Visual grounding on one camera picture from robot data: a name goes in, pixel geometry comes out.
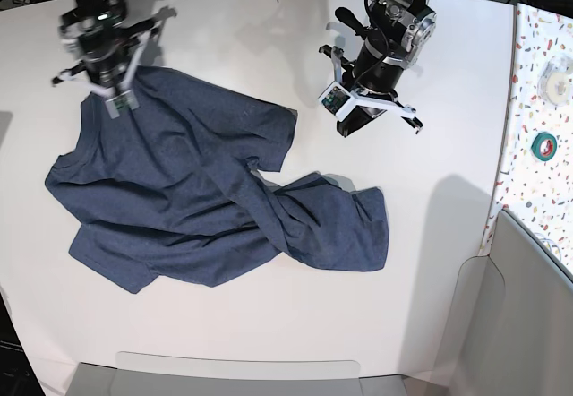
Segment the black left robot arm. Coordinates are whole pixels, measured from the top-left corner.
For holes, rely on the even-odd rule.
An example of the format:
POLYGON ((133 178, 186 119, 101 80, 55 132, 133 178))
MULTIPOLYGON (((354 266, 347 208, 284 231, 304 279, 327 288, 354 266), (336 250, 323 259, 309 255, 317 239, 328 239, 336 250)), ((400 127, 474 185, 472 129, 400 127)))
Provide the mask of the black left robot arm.
POLYGON ((393 114, 420 132, 416 109, 399 101, 396 87, 403 72, 417 58, 436 27, 436 12, 429 0, 363 0, 368 23, 363 24, 345 7, 337 20, 363 41, 357 58, 346 59, 341 47, 324 45, 334 81, 319 96, 319 103, 337 119, 337 131, 347 137, 384 114, 393 114))

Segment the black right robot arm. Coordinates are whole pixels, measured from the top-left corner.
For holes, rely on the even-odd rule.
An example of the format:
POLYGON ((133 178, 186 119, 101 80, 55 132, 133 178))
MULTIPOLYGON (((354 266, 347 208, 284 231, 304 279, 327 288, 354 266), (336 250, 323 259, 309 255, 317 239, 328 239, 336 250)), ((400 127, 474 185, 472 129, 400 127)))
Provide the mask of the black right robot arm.
POLYGON ((127 0, 75 0, 76 6, 60 16, 58 36, 75 65, 51 79, 56 86, 77 82, 100 96, 110 116, 138 107, 133 79, 149 41, 158 37, 165 20, 176 11, 160 11, 132 25, 127 0))

